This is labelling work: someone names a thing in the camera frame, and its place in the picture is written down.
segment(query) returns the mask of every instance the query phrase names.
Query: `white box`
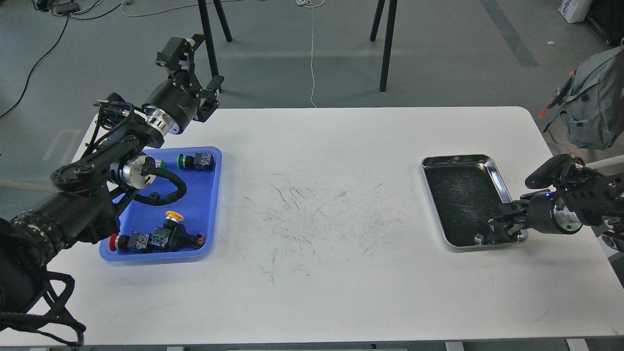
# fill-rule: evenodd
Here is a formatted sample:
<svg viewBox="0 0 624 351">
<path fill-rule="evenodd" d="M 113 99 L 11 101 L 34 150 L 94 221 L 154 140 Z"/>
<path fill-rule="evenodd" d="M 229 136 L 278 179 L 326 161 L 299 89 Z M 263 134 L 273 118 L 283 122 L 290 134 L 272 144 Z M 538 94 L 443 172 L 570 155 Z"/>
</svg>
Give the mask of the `white box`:
<svg viewBox="0 0 624 351">
<path fill-rule="evenodd" d="M 592 0 L 563 0 L 559 13 L 568 23 L 582 22 L 591 4 Z"/>
</svg>

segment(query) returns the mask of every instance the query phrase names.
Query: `black tripod leg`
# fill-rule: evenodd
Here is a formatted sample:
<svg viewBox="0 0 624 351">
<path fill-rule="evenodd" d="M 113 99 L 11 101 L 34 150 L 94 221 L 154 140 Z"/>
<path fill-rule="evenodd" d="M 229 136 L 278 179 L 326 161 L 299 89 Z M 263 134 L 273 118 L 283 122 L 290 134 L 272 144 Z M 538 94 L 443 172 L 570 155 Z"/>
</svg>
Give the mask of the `black tripod leg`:
<svg viewBox="0 0 624 351">
<path fill-rule="evenodd" d="M 199 5 L 199 15 L 202 18 L 203 35 L 206 37 L 206 51 L 208 51 L 208 62 L 210 63 L 210 73 L 212 76 L 219 75 L 217 68 L 217 57 L 215 55 L 215 45 L 212 42 L 212 31 L 210 30 L 210 20 L 208 19 L 208 7 L 205 0 L 197 0 Z"/>
<path fill-rule="evenodd" d="M 388 26 L 386 27 L 386 42 L 384 43 L 384 59 L 381 63 L 381 81 L 379 91 L 386 91 L 388 82 L 388 69 L 390 68 L 390 52 L 392 51 L 392 35 L 394 34 L 394 18 L 396 17 L 396 3 L 398 0 L 390 0 L 388 9 Z"/>
<path fill-rule="evenodd" d="M 221 28 L 223 28 L 223 34 L 225 40 L 232 42 L 232 34 L 230 33 L 230 27 L 228 26 L 228 20 L 225 19 L 225 12 L 223 12 L 223 6 L 221 6 L 221 0 L 214 0 L 215 10 L 217 10 L 217 16 L 219 16 L 219 22 L 221 22 Z"/>
<path fill-rule="evenodd" d="M 377 1 L 377 11 L 375 11 L 375 19 L 373 20 L 373 30 L 371 31 L 371 41 L 377 39 L 377 30 L 379 29 L 379 22 L 381 22 L 381 13 L 384 12 L 384 4 L 386 0 Z"/>
</svg>

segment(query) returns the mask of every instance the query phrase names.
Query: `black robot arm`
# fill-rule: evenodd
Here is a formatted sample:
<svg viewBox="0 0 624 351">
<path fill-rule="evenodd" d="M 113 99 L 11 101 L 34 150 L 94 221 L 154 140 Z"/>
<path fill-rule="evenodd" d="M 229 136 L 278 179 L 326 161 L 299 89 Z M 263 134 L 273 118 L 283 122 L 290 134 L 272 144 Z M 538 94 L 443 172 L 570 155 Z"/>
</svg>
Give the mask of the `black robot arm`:
<svg viewBox="0 0 624 351">
<path fill-rule="evenodd" d="M 193 53 L 202 42 L 199 34 L 169 40 L 156 60 L 167 69 L 168 78 L 142 108 L 117 94 L 97 101 L 96 127 L 84 154 L 50 176 L 55 193 L 10 221 L 0 219 L 0 330 L 35 332 L 67 345 L 82 345 L 85 327 L 65 309 L 74 279 L 48 272 L 47 264 L 78 241 L 95 244 L 118 233 L 119 215 L 133 200 L 165 205 L 184 196 L 184 182 L 156 167 L 142 150 L 145 146 L 161 147 L 167 133 L 180 134 L 191 120 L 205 122 L 217 109 L 223 77 L 213 77 L 204 89 L 194 73 Z M 98 139 L 101 129 L 107 132 Z M 163 197 L 138 195 L 156 177 L 168 179 L 177 190 Z M 109 190 L 108 182 L 116 187 Z M 65 289 L 57 294 L 51 280 L 65 283 Z M 50 311 L 27 314 L 41 298 Z M 48 323 L 71 327 L 77 341 L 68 342 L 39 330 Z"/>
<path fill-rule="evenodd" d="M 574 234 L 583 225 L 606 224 L 602 239 L 613 249 L 624 251 L 624 173 L 603 175 L 585 166 L 579 157 L 557 155 L 531 173 L 525 185 L 542 189 L 525 194 L 520 200 L 502 204 L 496 214 L 484 221 L 492 238 L 517 235 L 520 229 L 542 233 Z"/>
</svg>

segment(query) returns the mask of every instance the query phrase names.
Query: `concrete floor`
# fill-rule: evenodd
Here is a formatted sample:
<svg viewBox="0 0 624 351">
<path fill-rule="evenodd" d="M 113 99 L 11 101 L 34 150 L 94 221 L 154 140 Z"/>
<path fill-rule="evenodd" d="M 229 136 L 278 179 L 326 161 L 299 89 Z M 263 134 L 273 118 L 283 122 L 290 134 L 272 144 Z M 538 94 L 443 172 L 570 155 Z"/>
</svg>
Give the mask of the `concrete floor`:
<svg viewBox="0 0 624 351">
<path fill-rule="evenodd" d="M 81 8 L 94 1 L 77 0 Z M 134 0 L 124 11 L 144 14 L 193 3 Z M 102 14 L 117 4 L 104 1 L 82 17 Z M 589 24 L 568 24 L 557 12 L 559 4 L 399 1 L 384 93 L 378 85 L 385 16 L 378 40 L 368 40 L 375 0 L 326 0 L 314 11 L 296 6 L 295 0 L 224 2 L 231 43 L 223 39 L 209 6 L 219 69 L 225 76 L 221 108 L 312 107 L 314 33 L 313 101 L 318 107 L 522 106 L 541 129 L 547 118 L 538 119 L 537 114 L 568 72 L 609 48 Z M 33 10 L 29 1 L 0 2 L 0 113 L 18 99 L 32 65 L 53 45 L 64 23 L 62 17 Z M 91 21 L 71 19 L 58 46 L 34 71 L 20 105 L 0 119 L 0 180 L 49 185 L 49 174 L 70 161 L 96 113 L 92 102 L 114 91 L 141 104 L 166 77 L 154 64 L 156 52 L 169 37 L 196 32 L 201 32 L 196 7 L 147 17 L 127 17 L 117 9 Z M 207 84 L 203 48 L 196 64 L 197 76 Z M 587 151 L 567 142 L 563 122 L 555 122 L 550 130 L 552 134 L 544 136 L 554 154 L 573 152 L 591 162 L 624 151 L 622 138 L 607 151 Z M 522 152 L 522 145 L 517 147 Z M 45 196 L 0 187 L 0 217 L 13 217 Z M 612 346 L 604 340 L 596 343 L 589 342 L 598 347 L 595 350 L 623 348 L 621 340 L 611 341 Z M 562 340 L 526 340 L 466 343 L 466 349 L 567 346 Z"/>
</svg>

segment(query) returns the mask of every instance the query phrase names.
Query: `power strip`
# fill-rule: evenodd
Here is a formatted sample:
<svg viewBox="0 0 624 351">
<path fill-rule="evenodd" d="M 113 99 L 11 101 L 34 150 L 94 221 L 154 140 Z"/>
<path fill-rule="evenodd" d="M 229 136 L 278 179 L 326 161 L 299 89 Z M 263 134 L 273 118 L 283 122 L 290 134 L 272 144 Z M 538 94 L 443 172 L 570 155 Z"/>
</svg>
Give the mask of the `power strip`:
<svg viewBox="0 0 624 351">
<path fill-rule="evenodd" d="M 55 6 L 54 9 L 56 10 L 57 15 L 65 16 L 74 12 L 78 12 L 80 10 L 80 6 L 75 2 L 70 2 L 67 4 Z"/>
</svg>

